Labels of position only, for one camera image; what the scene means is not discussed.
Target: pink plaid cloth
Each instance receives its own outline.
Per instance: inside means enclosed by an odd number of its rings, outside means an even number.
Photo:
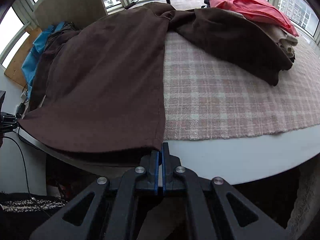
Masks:
[[[298,40],[292,69],[281,71],[272,87],[168,33],[164,139],[252,137],[320,124],[320,60],[304,38]]]

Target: blue garment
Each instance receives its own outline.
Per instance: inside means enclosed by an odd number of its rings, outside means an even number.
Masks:
[[[53,25],[50,25],[47,29],[39,34],[39,36],[33,42],[33,47],[31,48],[29,54],[22,64],[22,72],[28,83],[28,99],[30,99],[33,78],[36,74],[38,62],[41,54],[44,52],[45,44],[50,34],[60,31],[65,22],[60,22],[56,28]]]

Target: brown garment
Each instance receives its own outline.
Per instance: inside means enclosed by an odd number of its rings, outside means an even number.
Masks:
[[[217,8],[176,11],[169,4],[148,3],[56,37],[40,59],[31,112],[19,121],[21,126],[42,143],[64,151],[159,150],[168,30],[272,85],[280,70],[292,66],[250,21]],[[43,106],[35,109],[44,95]]]

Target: silver bolt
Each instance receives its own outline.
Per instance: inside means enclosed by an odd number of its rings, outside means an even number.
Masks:
[[[107,181],[108,181],[108,179],[105,178],[105,177],[97,178],[97,183],[100,184],[100,185],[106,184]]]
[[[215,177],[213,179],[213,183],[216,184],[216,185],[222,185],[223,184],[223,178]]]
[[[144,173],[145,168],[142,167],[142,166],[138,166],[134,170],[135,170],[136,173]]]
[[[176,167],[176,172],[178,172],[178,173],[184,173],[185,171],[186,171],[185,167],[182,167],[182,166]]]

